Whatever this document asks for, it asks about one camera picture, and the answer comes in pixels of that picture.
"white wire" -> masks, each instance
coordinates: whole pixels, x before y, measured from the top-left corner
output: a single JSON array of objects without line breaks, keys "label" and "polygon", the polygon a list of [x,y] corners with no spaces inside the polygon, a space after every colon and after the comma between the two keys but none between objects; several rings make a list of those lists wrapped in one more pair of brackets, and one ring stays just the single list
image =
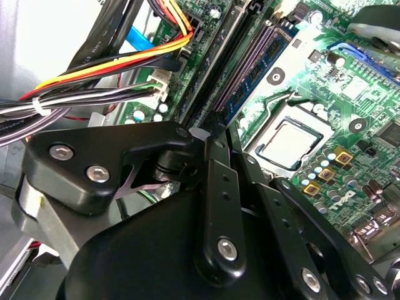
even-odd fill
[{"label": "white wire", "polygon": [[[80,100],[80,99],[90,99],[90,98],[96,98],[96,97],[104,97],[104,96],[116,94],[116,93],[119,93],[122,91],[126,91],[128,89],[140,88],[141,86],[145,86],[147,84],[149,84],[149,83],[142,82],[142,83],[132,84],[130,86],[120,87],[119,89],[113,89],[112,91],[107,91],[107,92],[97,92],[94,94],[83,94],[83,95],[70,96],[70,97],[61,97],[59,99],[41,102],[41,106],[44,107],[44,106],[64,103],[64,102],[68,102],[68,101],[75,101],[75,100]],[[2,109],[2,110],[0,110],[0,114],[8,114],[8,113],[13,113],[15,111],[23,111],[23,110],[32,109],[32,108],[34,109],[35,106],[34,106],[34,104],[31,103],[31,104],[26,104],[26,105],[22,105],[22,106],[16,106],[16,107]]]}]

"silver screw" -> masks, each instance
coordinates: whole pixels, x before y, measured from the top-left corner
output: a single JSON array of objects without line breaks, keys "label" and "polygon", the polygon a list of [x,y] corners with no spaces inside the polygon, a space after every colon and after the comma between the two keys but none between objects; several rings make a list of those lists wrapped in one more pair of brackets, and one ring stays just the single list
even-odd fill
[{"label": "silver screw", "polygon": [[314,291],[315,293],[319,293],[321,290],[321,284],[318,281],[318,278],[311,272],[309,269],[304,268],[301,271],[302,280],[307,284],[307,286]]},{"label": "silver screw", "polygon": [[86,170],[86,175],[95,183],[105,183],[110,179],[110,174],[107,169],[102,166],[91,166]]},{"label": "silver screw", "polygon": [[246,159],[247,159],[247,161],[248,161],[249,163],[251,163],[251,164],[255,164],[255,163],[256,163],[255,158],[252,157],[252,156],[250,156],[250,155],[247,155]]},{"label": "silver screw", "polygon": [[52,158],[58,159],[59,161],[67,161],[74,156],[74,151],[65,145],[55,145],[50,148],[49,152]]},{"label": "silver screw", "polygon": [[282,181],[281,181],[281,184],[283,185],[283,187],[284,187],[285,189],[290,189],[290,185],[289,185],[285,180],[282,180]]},{"label": "silver screw", "polygon": [[381,292],[382,294],[387,295],[387,294],[388,294],[388,290],[387,290],[386,287],[383,285],[383,283],[382,283],[378,278],[376,278],[376,277],[373,277],[373,279],[374,279],[374,284],[375,284],[376,288],[377,288],[378,290],[380,290],[380,292]]},{"label": "silver screw", "polygon": [[366,291],[367,294],[371,293],[371,289],[363,278],[357,276],[357,282],[362,287],[362,289]]},{"label": "silver screw", "polygon": [[238,250],[233,242],[228,239],[220,239],[218,241],[218,251],[228,261],[234,261],[238,258]]}]

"microchip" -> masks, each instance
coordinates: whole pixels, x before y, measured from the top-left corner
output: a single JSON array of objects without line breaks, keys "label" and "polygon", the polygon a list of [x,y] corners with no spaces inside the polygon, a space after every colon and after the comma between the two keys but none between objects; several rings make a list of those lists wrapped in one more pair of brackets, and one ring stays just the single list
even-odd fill
[{"label": "microchip", "polygon": [[400,123],[390,122],[386,124],[377,135],[382,141],[388,144],[399,147],[400,146]]},{"label": "microchip", "polygon": [[318,177],[325,181],[329,181],[335,176],[335,174],[336,173],[334,171],[326,167],[325,169],[322,170],[322,172],[318,174]]},{"label": "microchip", "polygon": [[323,56],[323,55],[321,54],[321,52],[319,52],[318,50],[314,50],[314,51],[310,54],[310,56],[308,57],[308,59],[309,59],[310,61],[312,61],[313,63],[317,63],[317,62],[321,59],[322,56]]},{"label": "microchip", "polygon": [[346,165],[351,162],[353,155],[351,155],[347,150],[343,149],[341,146],[335,148],[334,153],[336,154],[335,161],[340,164]]},{"label": "microchip", "polygon": [[336,77],[336,75],[339,74],[339,70],[338,69],[332,69],[331,72],[329,72],[329,77]]},{"label": "microchip", "polygon": [[351,166],[350,164],[347,164],[347,165],[345,165],[345,166],[343,167],[343,169],[344,169],[345,171],[350,171],[351,168],[352,168],[352,166]]},{"label": "microchip", "polygon": [[306,186],[302,191],[310,196],[315,196],[316,194],[318,194],[320,189],[321,188],[315,182],[312,182],[308,186]]},{"label": "microchip", "polygon": [[300,45],[301,45],[301,41],[300,41],[299,39],[296,39],[296,40],[293,42],[293,44],[292,44],[292,46],[295,47],[296,49],[297,49]]}]

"blue cable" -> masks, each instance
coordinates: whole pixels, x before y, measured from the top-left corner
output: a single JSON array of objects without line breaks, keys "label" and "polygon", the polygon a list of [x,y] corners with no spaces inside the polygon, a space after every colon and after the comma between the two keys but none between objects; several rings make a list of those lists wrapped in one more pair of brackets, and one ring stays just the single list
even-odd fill
[{"label": "blue cable", "polygon": [[133,26],[128,32],[126,40],[138,51],[144,51],[154,47],[154,45]]}]

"mounting hole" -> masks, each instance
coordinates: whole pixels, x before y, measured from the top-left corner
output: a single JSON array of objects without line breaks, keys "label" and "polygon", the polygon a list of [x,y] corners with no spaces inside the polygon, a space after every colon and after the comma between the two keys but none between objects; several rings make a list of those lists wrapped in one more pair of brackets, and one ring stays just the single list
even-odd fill
[{"label": "mounting hole", "polygon": [[255,160],[255,158],[254,157],[252,157],[252,156],[250,156],[250,155],[247,155],[247,161],[249,162],[249,163],[251,163],[251,164],[255,164],[257,161]]},{"label": "mounting hole", "polygon": [[283,222],[283,225],[284,225],[286,228],[288,228],[288,229],[291,228],[289,222],[287,222],[285,219],[282,219],[282,222]]},{"label": "mounting hole", "polygon": [[176,129],[176,133],[178,133],[178,135],[180,135],[182,138],[187,138],[189,136],[188,132],[180,127]]},{"label": "mounting hole", "polygon": [[217,146],[220,147],[220,148],[224,148],[224,147],[225,147],[224,142],[222,142],[222,141],[220,141],[220,140],[218,140],[218,139],[216,139],[216,140],[214,141],[214,144],[217,145]]},{"label": "mounting hole", "polygon": [[222,197],[226,200],[226,201],[230,201],[231,197],[229,196],[229,194],[227,192],[223,192],[222,193]]}]

